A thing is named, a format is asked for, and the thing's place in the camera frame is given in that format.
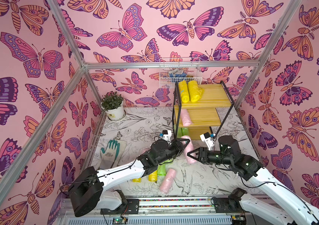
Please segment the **pink roll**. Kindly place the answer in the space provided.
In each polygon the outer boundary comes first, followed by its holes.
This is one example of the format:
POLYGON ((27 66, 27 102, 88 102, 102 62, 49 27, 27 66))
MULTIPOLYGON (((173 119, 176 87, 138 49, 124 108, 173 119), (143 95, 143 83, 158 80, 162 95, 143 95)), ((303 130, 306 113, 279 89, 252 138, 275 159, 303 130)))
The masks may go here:
POLYGON ((183 127, 188 127, 192 124, 192 120, 190 118, 190 115, 187 109, 181 110, 180 118, 181 118, 183 127))
POLYGON ((187 141, 182 141, 183 145, 185 145, 186 143, 188 143, 188 145, 186 146, 186 148, 184 149, 183 153, 184 156, 187 160, 187 163, 189 164, 195 164, 197 161, 191 157, 188 156, 188 153, 194 150, 194 146, 193 146, 193 142, 190 138, 190 136, 182 136, 182 139, 189 139, 189 142, 187 141))
POLYGON ((173 181, 174 181, 174 178, 176 177, 176 175, 177 175, 177 171, 170 168, 169 171, 167 172, 163 182, 161 183, 160 188, 159 188, 159 190, 163 194, 169 193, 169 190, 173 185, 173 181))

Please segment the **yellow roll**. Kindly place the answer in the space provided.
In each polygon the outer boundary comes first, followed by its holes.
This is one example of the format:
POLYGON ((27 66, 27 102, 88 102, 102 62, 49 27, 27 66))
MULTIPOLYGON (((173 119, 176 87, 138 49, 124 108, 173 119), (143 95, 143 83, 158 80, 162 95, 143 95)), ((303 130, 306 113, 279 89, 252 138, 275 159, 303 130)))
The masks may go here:
POLYGON ((194 80, 188 82, 188 91, 191 103, 198 102, 203 94, 203 89, 201 89, 197 81, 194 80))
POLYGON ((137 179, 133 179, 132 182, 135 183, 141 183, 142 179, 141 178, 137 178, 137 179))
POLYGON ((188 103, 190 100, 188 85, 185 80, 178 83, 180 98, 182 103, 188 103))
POLYGON ((148 175, 149 182, 157 182, 158 181, 158 171, 155 170, 151 174, 148 175))

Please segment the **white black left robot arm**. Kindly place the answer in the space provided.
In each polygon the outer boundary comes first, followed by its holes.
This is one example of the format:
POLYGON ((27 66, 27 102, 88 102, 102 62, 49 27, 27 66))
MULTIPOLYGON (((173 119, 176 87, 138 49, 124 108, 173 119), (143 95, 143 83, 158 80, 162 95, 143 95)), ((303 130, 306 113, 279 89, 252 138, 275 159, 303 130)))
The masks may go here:
POLYGON ((127 201, 119 190, 110 189, 132 179, 138 179, 155 172, 159 165, 180 156, 191 141, 176 138, 172 141, 159 139, 149 150, 134 161, 111 169, 86 168, 70 185, 68 194, 76 217, 82 217, 96 207, 121 211, 127 201))

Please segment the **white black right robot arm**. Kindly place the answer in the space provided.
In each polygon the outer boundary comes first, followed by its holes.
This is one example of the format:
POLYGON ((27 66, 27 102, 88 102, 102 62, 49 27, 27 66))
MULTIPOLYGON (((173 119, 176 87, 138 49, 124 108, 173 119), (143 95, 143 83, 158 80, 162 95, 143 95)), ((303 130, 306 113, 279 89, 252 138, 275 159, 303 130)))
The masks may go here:
POLYGON ((212 137, 205 139, 207 147, 199 147, 187 156, 205 165, 225 165, 237 174, 247 188, 258 188, 274 200, 278 207, 263 202, 247 191, 237 188, 229 200, 273 225, 319 225, 319 209, 278 181, 258 160, 241 152, 232 136, 218 138, 219 150, 212 137))

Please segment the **wooden three-tier shelf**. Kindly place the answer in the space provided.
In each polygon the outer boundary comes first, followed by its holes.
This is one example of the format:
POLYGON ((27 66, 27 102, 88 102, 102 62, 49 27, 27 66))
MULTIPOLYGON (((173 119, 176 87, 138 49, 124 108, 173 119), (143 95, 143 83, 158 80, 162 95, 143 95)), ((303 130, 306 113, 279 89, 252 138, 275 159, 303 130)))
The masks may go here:
POLYGON ((182 103, 178 83, 175 84, 172 114, 174 137, 177 133, 174 129, 183 127, 180 118, 182 109, 188 110, 192 120, 188 126, 189 136, 199 140, 199 136, 206 132, 217 135, 234 107, 235 101, 223 81, 220 84, 201 84, 199 87, 203 89, 203 95, 198 102, 182 103))

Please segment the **green grey work glove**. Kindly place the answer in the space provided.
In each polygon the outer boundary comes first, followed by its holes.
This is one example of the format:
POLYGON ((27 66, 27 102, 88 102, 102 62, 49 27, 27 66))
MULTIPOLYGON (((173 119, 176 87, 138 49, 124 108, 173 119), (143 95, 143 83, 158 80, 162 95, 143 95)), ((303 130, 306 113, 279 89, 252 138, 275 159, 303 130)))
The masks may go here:
POLYGON ((100 160, 94 165, 94 168, 104 170, 117 167, 126 145, 126 141, 110 140, 105 148, 100 148, 100 160))

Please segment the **potted green plant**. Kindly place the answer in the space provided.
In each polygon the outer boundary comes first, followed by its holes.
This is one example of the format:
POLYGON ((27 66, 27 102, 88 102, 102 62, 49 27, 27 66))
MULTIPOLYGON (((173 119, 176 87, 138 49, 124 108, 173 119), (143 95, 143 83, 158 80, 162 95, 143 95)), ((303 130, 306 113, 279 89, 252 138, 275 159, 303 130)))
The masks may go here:
POLYGON ((117 92, 109 92, 103 96, 101 107, 111 121, 120 121, 125 117, 124 97, 117 92))

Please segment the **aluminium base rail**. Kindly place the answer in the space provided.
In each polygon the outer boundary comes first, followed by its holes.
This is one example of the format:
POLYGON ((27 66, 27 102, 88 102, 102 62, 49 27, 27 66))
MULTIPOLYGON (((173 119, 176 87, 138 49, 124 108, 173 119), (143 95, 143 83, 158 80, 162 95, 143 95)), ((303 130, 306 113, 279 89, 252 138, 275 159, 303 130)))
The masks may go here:
POLYGON ((130 197, 123 214, 94 209, 75 217, 65 200, 56 225, 288 225, 293 219, 267 197, 247 206, 229 204, 226 195, 193 197, 130 197))

